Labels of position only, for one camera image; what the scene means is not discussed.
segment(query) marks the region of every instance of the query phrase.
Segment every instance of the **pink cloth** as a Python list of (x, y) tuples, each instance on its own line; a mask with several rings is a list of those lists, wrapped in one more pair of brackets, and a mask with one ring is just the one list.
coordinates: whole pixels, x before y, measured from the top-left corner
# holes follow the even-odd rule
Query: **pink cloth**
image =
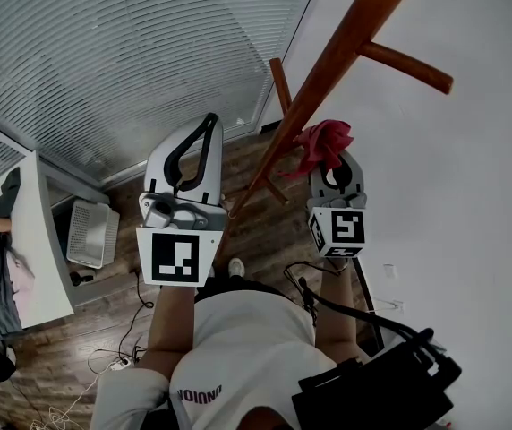
[(348, 135), (351, 130), (352, 126), (348, 123), (335, 119), (327, 119), (305, 129), (295, 139), (304, 150), (300, 166), (288, 176), (296, 178), (309, 174), (321, 161), (325, 162), (326, 170), (339, 168), (342, 165), (339, 153), (354, 141), (354, 138)]
[(9, 270), (9, 280), (13, 287), (13, 301), (17, 307), (17, 314), (20, 319), (28, 312), (30, 307), (31, 294), (35, 278), (27, 269), (25, 264), (16, 258), (9, 250), (5, 252), (7, 269)]

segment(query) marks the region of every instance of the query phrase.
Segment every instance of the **white wall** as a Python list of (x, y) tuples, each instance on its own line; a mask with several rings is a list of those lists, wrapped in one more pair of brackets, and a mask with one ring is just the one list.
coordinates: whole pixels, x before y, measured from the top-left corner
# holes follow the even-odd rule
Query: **white wall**
[[(352, 1), (312, 2), (285, 60), (293, 95)], [(405, 0), (375, 40), (451, 74), (451, 95), (360, 59), (310, 124), (352, 125), (363, 270), (373, 296), (405, 302), (394, 318), (434, 328), (463, 367), (455, 428), (512, 429), (512, 0)], [(261, 122), (280, 117), (273, 97)]]

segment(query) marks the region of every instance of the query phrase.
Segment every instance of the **wooden coat rack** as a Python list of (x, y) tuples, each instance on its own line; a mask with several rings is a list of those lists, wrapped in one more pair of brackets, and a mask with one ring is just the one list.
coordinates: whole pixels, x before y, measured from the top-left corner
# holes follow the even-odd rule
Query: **wooden coat rack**
[(281, 158), (298, 146), (294, 139), (358, 56), (368, 57), (393, 67), (429, 84), (444, 94), (449, 94), (453, 84), (453, 78), (449, 75), (372, 41), (400, 2), (401, 0), (354, 0), (308, 74), (294, 101), (292, 101), (288, 89), (282, 62), (278, 58), (270, 60), (270, 69), (284, 118), (251, 182), (237, 193), (241, 197), (229, 212), (232, 221), (222, 238), (218, 256), (221, 255), (226, 245), (230, 228), (234, 225), (234, 218), (256, 191), (266, 187), (281, 203), (287, 202), (287, 198), (269, 180), (269, 173)]

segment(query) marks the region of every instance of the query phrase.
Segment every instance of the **wooden floor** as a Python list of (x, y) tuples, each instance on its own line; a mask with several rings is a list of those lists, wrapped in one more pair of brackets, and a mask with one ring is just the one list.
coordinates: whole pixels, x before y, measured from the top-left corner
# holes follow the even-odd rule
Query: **wooden floor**
[[(265, 151), (270, 134), (250, 137), (225, 146), (222, 169), (222, 191), (239, 190)], [(292, 171), (301, 154), (295, 152), (281, 161), (278, 171)], [(196, 158), (183, 163), (184, 174), (190, 175)], [(294, 261), (319, 262), (307, 228), (307, 215), (303, 209), (308, 198), (305, 177), (292, 179), (279, 175), (272, 180), (282, 189), (290, 202), (282, 206), (268, 192), (261, 191), (244, 208), (235, 223), (226, 257), (239, 256), (246, 265), (246, 273), (255, 280), (280, 289), (294, 301), (296, 292), (283, 276), (283, 269)], [(118, 274), (127, 274), (140, 266), (135, 227), (141, 223), (138, 198), (143, 190), (142, 177), (122, 187), (111, 190), (111, 207), (121, 214), (115, 262), (98, 271), (97, 280)], [(318, 271), (294, 268), (297, 276), (305, 276), (312, 288), (320, 285)], [(110, 297), (87, 304), (75, 315), (29, 329), (11, 340), (18, 358), (18, 370), (13, 384), (18, 387), (48, 421), (49, 406), (66, 411), (74, 400), (95, 379), (89, 367), (103, 370), (116, 358), (114, 352), (96, 352), (102, 348), (117, 351), (119, 341), (128, 331), (132, 318), (141, 307), (135, 287)], [(362, 287), (353, 277), (354, 304), (365, 310)], [(141, 295), (154, 301), (158, 289), (141, 284)], [(123, 344), (124, 352), (131, 352), (135, 343), (147, 341), (152, 310), (143, 308), (137, 317), (131, 334)], [(358, 341), (369, 342), (373, 338), (371, 327), (358, 325)], [(96, 387), (89, 390), (70, 412), (70, 418), (85, 429), (89, 428), (95, 400)], [(0, 419), (13, 423), (19, 429), (29, 429), (33, 419), (39, 419), (25, 398), (10, 382), (0, 383)], [(67, 428), (78, 428), (68, 424)]]

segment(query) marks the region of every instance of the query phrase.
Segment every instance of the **white desk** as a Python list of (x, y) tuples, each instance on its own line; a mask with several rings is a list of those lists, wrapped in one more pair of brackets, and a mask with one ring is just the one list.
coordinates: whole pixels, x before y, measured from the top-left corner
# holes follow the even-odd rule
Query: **white desk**
[(134, 274), (73, 286), (55, 231), (46, 176), (62, 189), (89, 201), (108, 203), (108, 198), (58, 169), (40, 163), (36, 151), (0, 176), (0, 195), (7, 174), (16, 167), (20, 168), (21, 186), (12, 211), (12, 249), (35, 277), (29, 310), (25, 315), (20, 314), (21, 326), (29, 328), (65, 317), (73, 314), (77, 305), (133, 286)]

